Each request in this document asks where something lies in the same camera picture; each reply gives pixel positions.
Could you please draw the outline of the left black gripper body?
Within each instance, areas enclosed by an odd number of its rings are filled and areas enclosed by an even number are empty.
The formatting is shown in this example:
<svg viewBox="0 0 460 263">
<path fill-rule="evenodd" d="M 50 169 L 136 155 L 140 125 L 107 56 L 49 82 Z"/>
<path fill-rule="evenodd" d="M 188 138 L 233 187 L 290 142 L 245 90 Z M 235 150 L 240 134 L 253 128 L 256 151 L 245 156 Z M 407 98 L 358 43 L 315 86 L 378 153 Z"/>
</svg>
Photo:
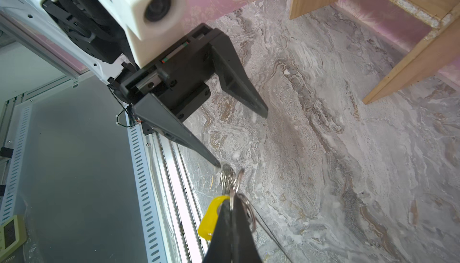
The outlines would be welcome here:
<svg viewBox="0 0 460 263">
<path fill-rule="evenodd" d="M 216 72 L 210 43 L 222 34 L 202 23 L 144 68 L 123 64 L 109 88 L 129 105 L 153 94 L 184 122 L 210 97 L 206 81 Z"/>
</svg>

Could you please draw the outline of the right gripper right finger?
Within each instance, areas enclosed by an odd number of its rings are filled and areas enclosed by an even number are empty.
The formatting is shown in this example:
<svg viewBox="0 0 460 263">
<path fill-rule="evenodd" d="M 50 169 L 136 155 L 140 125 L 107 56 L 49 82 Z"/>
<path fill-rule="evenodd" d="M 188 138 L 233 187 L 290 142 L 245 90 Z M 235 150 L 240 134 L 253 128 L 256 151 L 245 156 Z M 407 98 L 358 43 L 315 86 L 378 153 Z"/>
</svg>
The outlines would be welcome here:
<svg viewBox="0 0 460 263">
<path fill-rule="evenodd" d="M 262 263 L 241 199 L 234 198 L 231 211 L 232 263 Z"/>
</svg>

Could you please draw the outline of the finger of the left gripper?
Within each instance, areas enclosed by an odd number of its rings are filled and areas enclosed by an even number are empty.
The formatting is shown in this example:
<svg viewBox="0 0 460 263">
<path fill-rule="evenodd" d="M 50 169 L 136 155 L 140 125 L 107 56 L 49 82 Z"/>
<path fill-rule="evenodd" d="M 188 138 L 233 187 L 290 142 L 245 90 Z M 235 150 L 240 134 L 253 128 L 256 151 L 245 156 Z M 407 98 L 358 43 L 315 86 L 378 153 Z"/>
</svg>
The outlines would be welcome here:
<svg viewBox="0 0 460 263">
<path fill-rule="evenodd" d="M 221 164 L 206 146 L 154 95 L 147 94 L 133 107 L 143 122 L 162 132 L 169 140 L 194 150 L 216 168 Z"/>
<path fill-rule="evenodd" d="M 230 38 L 221 32 L 210 41 L 210 47 L 222 90 L 266 119 L 268 107 L 249 80 Z"/>
</svg>

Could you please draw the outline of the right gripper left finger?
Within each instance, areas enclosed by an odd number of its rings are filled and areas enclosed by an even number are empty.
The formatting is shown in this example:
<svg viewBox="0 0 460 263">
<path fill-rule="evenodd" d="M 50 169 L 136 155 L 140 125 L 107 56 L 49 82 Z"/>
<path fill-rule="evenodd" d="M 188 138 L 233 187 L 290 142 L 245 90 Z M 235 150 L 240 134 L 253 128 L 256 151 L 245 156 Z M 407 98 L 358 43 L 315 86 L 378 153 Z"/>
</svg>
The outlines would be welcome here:
<svg viewBox="0 0 460 263">
<path fill-rule="evenodd" d="M 232 262 L 232 218 L 229 200 L 220 208 L 216 228 L 202 263 Z"/>
</svg>

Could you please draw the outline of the yellow key tag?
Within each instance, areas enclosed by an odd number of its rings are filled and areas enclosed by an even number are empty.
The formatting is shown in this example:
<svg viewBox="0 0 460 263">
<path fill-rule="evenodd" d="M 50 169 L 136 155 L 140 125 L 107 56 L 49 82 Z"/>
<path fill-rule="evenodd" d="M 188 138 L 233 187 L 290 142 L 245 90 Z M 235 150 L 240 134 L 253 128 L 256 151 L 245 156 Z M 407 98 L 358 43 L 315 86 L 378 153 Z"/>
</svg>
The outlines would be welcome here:
<svg viewBox="0 0 460 263">
<path fill-rule="evenodd" d="M 216 228 L 216 224 L 218 222 L 218 217 L 219 217 L 219 209 L 221 207 L 221 205 L 224 203 L 224 201 L 226 200 L 229 200 L 230 197 L 227 196 L 227 195 L 223 195 L 223 196 L 220 196 L 220 197 L 216 197 L 214 198 L 203 219 L 201 220 L 201 223 L 198 227 L 198 235 L 207 240 L 207 241 L 211 241 L 212 240 L 212 236 L 213 236 L 213 233 L 214 233 L 214 230 Z"/>
</svg>

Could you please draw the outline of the silver metal key holder plate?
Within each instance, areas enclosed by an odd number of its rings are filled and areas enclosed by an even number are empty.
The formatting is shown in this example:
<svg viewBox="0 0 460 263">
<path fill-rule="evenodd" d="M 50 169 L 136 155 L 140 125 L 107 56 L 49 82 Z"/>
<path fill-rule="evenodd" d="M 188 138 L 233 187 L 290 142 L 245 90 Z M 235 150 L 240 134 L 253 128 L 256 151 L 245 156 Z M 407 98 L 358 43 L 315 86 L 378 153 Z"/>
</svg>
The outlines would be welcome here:
<svg viewBox="0 0 460 263">
<path fill-rule="evenodd" d="M 280 244 L 279 240 L 276 238 L 272 230 L 264 221 L 262 215 L 259 213 L 259 211 L 257 211 L 256 207 L 252 204 L 249 198 L 246 197 L 246 195 L 242 191 L 240 191 L 243 177 L 244 168 L 242 168 L 238 173 L 236 173 L 230 165 L 224 164 L 220 172 L 220 184 L 222 187 L 222 195 L 229 195 L 230 197 L 239 198 L 243 205 L 243 211 L 246 215 L 251 235 L 254 235 L 258 227 L 260 227 L 264 231 L 264 233 L 266 233 L 269 236 L 269 238 L 282 251 L 286 259 L 291 263 L 292 259 L 286 253 L 285 249 Z"/>
</svg>

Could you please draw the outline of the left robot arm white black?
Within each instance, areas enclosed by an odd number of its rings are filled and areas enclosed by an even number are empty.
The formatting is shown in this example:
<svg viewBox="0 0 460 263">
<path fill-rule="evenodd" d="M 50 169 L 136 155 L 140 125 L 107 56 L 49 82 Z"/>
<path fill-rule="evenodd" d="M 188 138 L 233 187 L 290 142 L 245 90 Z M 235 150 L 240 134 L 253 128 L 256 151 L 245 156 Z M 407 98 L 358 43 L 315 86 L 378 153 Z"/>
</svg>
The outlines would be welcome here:
<svg viewBox="0 0 460 263">
<path fill-rule="evenodd" d="M 127 127 L 142 125 L 218 159 L 184 125 L 205 103 L 207 80 L 261 117 L 268 107 L 249 80 L 230 38 L 201 23 L 182 26 L 186 0 L 1 0 L 1 11 L 85 64 L 125 103 Z"/>
</svg>

